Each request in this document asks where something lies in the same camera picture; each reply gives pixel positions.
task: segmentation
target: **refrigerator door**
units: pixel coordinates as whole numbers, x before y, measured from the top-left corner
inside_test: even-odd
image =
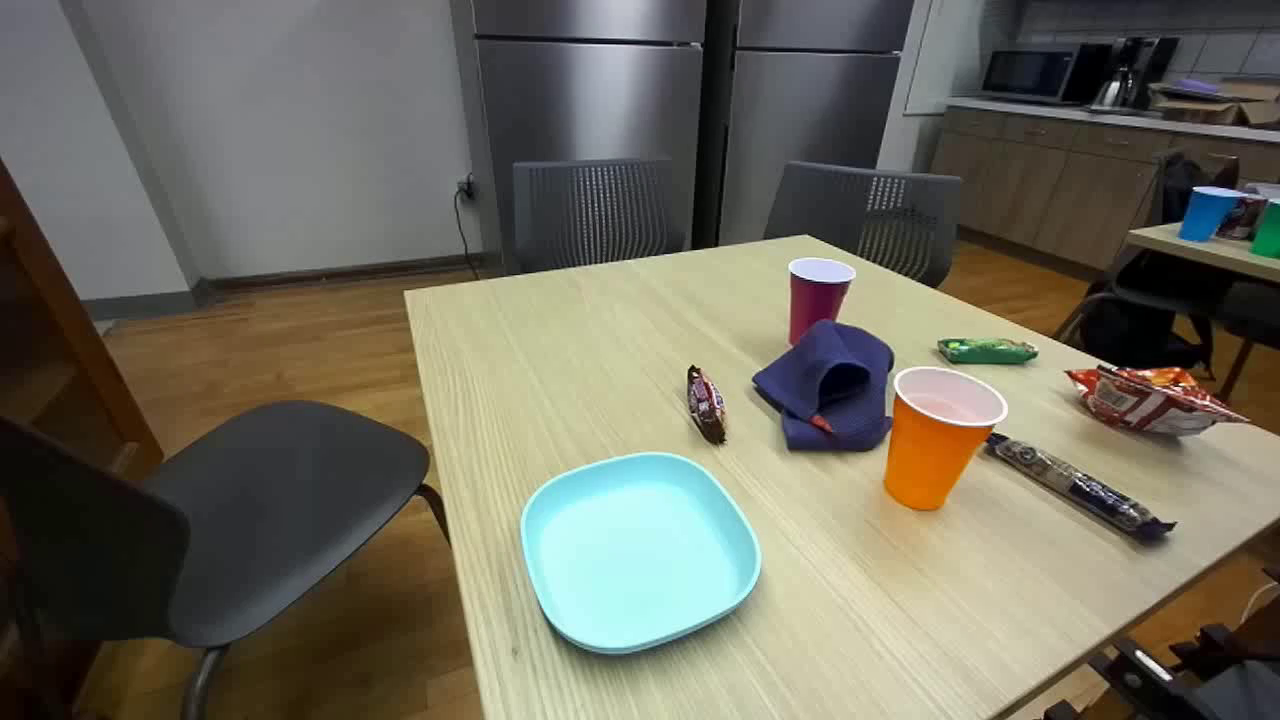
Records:
[[[905,49],[913,0],[741,0],[738,49]]]
[[[678,212],[693,225],[699,123],[696,49],[481,41],[491,193],[513,253],[516,160],[672,160]]]
[[[720,242],[758,242],[787,160],[875,167],[895,55],[741,54]]]
[[[703,0],[477,0],[477,37],[696,43]]]

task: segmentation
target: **light blue plate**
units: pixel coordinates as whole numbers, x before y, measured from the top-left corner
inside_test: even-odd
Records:
[[[628,658],[716,625],[759,582],[759,543],[716,478],[646,453],[550,481],[519,515],[523,569],[554,629]]]

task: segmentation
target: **table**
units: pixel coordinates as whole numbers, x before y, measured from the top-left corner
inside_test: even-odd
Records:
[[[1045,338],[1032,370],[971,370],[1011,399],[1003,434],[1179,519],[1163,547],[1128,543],[995,459],[922,515],[885,498],[885,450],[785,453],[751,373],[785,351],[793,257],[855,266],[841,319],[885,338],[901,370],[934,363],[942,338],[1032,338],[805,237],[408,292],[489,716],[994,716],[1280,515],[1275,438],[1114,434],[1063,385],[1089,356]],[[725,390],[725,450],[685,418],[690,363]],[[759,537],[763,575],[725,625],[601,660],[543,625],[519,509],[563,467],[646,450],[716,471]]]
[[[1231,242],[1231,237],[1218,237],[1207,246],[1191,246],[1175,237],[1179,225],[1153,225],[1153,228],[1133,228],[1128,246],[1147,248],[1147,253],[1163,253],[1163,257],[1179,257],[1191,266],[1212,266],[1223,274],[1241,274],[1266,283],[1280,283],[1280,260],[1275,257],[1254,257],[1250,242]]]

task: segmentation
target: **wall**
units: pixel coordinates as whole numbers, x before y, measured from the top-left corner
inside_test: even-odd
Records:
[[[459,257],[449,0],[69,0],[199,277]]]
[[[0,158],[80,302],[187,292],[55,0],[0,0]]]
[[[1171,78],[1280,81],[1280,0],[1029,0],[1023,43],[1179,37]]]
[[[1017,0],[917,0],[875,167],[930,167],[942,112],[1017,37]]]

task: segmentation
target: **stainless steel refrigerator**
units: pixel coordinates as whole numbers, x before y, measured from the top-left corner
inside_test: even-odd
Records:
[[[516,160],[672,160],[696,246],[759,237],[785,160],[875,166],[913,0],[454,0],[486,253]]]
[[[763,232],[787,160],[874,167],[913,0],[738,0],[725,160],[703,218],[720,242]]]

